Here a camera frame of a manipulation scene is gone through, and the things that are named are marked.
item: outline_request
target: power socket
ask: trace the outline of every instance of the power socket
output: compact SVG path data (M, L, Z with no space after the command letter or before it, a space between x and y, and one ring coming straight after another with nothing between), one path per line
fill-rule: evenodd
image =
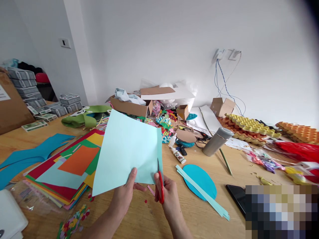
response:
M213 57L213 60L221 60L223 57L224 57L224 54L226 53L226 50L224 48L219 48L217 49L214 57Z
M241 51L233 49L232 53L229 56L229 60L239 60Z

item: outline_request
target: scissor handle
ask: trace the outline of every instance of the scissor handle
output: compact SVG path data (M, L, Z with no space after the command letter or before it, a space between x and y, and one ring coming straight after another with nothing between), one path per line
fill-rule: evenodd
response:
M159 202L161 204L164 203L164 184L163 184L163 179L162 179L162 174L161 172L159 171L159 181L160 181L160 195L159 195Z

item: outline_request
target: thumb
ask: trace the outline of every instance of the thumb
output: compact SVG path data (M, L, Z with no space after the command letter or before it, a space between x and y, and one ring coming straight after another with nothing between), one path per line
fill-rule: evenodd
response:
M137 174L137 168L133 168L133 170L131 171L129 175L129 179L127 180L127 183L125 184L127 187L133 188L136 174Z

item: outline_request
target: blue oval paper cutout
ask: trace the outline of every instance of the blue oval paper cutout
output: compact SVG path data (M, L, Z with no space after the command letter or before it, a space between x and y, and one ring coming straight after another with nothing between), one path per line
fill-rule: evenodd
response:
M183 167L183 170L187 175L194 180L195 183L198 184L212 199L216 199L217 196L217 189L210 178L210 176L205 172L201 167L194 165L194 164L187 164ZM184 179L188 188L200 199L206 201L206 199L202 196L202 194L197 191L197 189L191 185L186 179Z

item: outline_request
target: white machine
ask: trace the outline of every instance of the white machine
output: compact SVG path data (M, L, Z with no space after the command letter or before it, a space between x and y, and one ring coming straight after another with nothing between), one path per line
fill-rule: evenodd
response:
M22 230L28 224L12 194L0 191L0 239L22 239Z

